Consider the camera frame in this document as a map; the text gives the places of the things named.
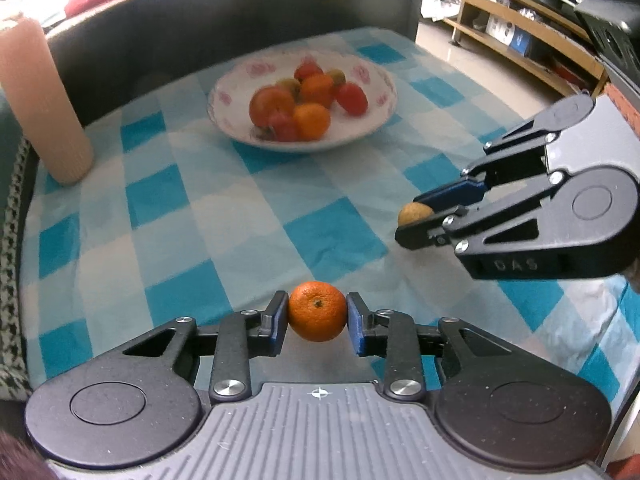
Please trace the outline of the small orange tangerine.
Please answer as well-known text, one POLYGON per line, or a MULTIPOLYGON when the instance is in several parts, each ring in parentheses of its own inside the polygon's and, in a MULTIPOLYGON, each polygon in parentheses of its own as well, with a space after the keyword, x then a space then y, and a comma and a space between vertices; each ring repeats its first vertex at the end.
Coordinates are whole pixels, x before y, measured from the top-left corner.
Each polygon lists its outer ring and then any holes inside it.
POLYGON ((346 298, 325 282, 300 284, 288 298, 288 322, 292 330, 311 342, 336 338, 347 323, 346 298))

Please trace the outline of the brown longan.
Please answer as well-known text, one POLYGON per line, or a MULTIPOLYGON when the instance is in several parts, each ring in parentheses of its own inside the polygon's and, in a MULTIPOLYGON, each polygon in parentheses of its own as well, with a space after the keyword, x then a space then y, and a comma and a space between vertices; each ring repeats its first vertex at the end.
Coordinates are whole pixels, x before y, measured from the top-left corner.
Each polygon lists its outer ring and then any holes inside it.
POLYGON ((406 226, 407 224, 431 217, 432 214, 434 214, 434 211, 430 206, 411 202, 405 204, 398 212, 397 224, 398 226, 406 226))
POLYGON ((332 68, 332 70, 326 71, 326 76, 329 76, 336 86, 340 86, 346 82, 346 76, 342 70, 332 68))

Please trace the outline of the stemmed red cherry tomato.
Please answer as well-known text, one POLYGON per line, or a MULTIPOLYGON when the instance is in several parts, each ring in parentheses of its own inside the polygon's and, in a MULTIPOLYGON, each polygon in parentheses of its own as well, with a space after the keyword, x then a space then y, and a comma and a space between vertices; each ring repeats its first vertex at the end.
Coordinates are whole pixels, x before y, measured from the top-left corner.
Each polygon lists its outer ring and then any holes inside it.
POLYGON ((347 114, 355 117, 366 114, 369 107, 366 94, 353 82, 345 82, 337 87, 335 101, 347 114))

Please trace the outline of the round red cherry tomato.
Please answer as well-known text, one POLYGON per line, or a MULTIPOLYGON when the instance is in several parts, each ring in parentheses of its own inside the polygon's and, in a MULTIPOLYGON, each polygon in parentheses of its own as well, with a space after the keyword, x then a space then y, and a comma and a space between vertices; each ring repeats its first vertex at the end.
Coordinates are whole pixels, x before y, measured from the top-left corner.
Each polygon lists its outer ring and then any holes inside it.
POLYGON ((277 142, 297 142, 298 128, 291 115, 277 112, 269 117, 268 128, 277 142))

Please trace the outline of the smooth orange citrus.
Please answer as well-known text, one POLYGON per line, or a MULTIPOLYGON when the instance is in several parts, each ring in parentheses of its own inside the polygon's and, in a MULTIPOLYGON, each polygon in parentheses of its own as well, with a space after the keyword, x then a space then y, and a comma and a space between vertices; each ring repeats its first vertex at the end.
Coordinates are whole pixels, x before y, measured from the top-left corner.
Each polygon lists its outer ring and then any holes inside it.
POLYGON ((318 141, 331 125, 330 111, 318 103, 305 103, 294 108, 293 120, 299 141, 318 141))

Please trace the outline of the bumpy orange tangerine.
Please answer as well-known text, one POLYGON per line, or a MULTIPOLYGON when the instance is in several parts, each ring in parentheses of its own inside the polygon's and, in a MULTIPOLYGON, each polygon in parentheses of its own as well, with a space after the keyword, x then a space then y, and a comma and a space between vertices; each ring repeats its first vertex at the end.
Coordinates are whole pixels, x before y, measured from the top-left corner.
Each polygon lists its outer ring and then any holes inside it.
POLYGON ((302 82, 299 92, 302 103, 316 103, 330 108, 334 101, 334 83, 326 74, 310 77, 302 82))

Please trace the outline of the oval red cherry tomato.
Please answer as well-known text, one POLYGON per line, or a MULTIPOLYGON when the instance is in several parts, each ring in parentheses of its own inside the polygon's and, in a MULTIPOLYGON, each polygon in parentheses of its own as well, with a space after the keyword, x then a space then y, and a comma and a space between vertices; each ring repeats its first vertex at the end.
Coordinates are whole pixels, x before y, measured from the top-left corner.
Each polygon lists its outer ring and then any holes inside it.
POLYGON ((310 77, 322 74, 323 70, 316 62, 307 61, 299 64, 294 72, 294 78, 299 82, 303 82, 310 77))

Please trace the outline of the green-brown longan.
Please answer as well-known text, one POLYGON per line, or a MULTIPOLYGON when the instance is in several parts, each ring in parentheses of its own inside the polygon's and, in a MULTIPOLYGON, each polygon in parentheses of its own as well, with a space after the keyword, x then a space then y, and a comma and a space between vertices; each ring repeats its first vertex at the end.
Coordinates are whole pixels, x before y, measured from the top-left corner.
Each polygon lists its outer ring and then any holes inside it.
POLYGON ((295 101, 299 98, 300 88, 302 88, 302 84, 296 78, 282 78, 276 82, 276 86, 283 90, 286 90, 292 94, 292 97, 295 101))

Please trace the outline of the large red-orange tomato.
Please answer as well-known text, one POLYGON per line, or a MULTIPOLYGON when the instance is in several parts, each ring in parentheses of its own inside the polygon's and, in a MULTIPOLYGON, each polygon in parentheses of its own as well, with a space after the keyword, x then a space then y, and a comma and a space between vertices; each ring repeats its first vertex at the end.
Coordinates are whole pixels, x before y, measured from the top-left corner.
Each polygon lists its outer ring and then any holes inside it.
POLYGON ((258 89, 250 99, 248 114, 250 121, 258 128, 266 128, 273 114, 291 115, 295 108, 292 93, 279 86, 267 86, 258 89))

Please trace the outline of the blue checkered tablecloth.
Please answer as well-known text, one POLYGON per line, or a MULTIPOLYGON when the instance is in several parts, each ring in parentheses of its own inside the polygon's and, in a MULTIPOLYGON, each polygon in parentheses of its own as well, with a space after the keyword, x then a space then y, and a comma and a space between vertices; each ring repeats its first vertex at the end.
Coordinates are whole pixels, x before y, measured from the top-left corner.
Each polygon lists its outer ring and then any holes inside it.
POLYGON ((219 64, 89 126, 94 166, 78 185, 40 171, 20 286, 32 383, 178 316, 213 323, 316 280, 420 323, 463 318, 619 404, 639 363, 639 298, 622 278, 478 282, 447 249, 395 243, 399 209, 457 177, 518 114, 454 61, 392 32, 343 32, 309 47, 357 53, 392 73, 398 107, 383 129, 312 155, 232 142, 207 116, 227 70, 219 64))

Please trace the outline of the wooden tv cabinet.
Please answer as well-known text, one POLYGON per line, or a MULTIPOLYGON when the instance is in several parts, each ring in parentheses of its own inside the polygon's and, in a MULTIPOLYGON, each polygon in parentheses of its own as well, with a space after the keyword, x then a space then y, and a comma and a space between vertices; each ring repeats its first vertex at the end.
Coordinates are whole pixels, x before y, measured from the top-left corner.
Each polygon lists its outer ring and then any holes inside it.
POLYGON ((562 96, 597 96, 608 82, 570 0, 423 0, 424 20, 502 55, 562 96))

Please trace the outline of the teal sofa blanket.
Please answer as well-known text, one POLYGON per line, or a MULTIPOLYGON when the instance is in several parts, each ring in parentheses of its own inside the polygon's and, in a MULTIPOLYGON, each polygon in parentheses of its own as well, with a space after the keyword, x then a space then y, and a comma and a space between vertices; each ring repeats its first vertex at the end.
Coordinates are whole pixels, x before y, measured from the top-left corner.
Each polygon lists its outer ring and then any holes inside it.
POLYGON ((20 273, 25 221, 38 157, 6 98, 1 99, 1 399, 25 401, 30 388, 21 326, 20 273))

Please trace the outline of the white floral plate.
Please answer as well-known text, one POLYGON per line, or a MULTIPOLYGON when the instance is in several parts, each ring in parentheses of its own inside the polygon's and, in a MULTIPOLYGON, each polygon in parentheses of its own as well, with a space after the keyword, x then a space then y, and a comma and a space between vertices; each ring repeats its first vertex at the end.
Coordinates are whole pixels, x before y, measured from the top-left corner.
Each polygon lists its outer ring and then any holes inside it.
POLYGON ((397 105, 392 75, 356 55, 256 54, 214 85, 208 114, 228 138, 263 150, 312 153, 374 133, 397 105))

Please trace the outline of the dark coffee table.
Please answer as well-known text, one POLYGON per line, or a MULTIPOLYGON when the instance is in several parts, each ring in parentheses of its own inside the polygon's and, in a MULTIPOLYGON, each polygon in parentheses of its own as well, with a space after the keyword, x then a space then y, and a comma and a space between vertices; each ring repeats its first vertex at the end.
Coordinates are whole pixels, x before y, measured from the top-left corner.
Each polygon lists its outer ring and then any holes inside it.
POLYGON ((83 125, 243 54, 361 27, 412 39, 421 0, 116 0, 48 36, 83 125))

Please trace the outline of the pink ribbed cylinder vase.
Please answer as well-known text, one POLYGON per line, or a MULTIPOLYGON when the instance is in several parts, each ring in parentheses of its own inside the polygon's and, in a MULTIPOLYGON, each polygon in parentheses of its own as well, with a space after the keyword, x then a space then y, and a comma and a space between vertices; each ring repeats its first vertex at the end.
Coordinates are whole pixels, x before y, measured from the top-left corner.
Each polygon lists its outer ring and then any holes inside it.
POLYGON ((24 14, 1 21, 1 88, 51 177, 80 181, 93 164, 92 144, 74 111, 41 25, 24 14))

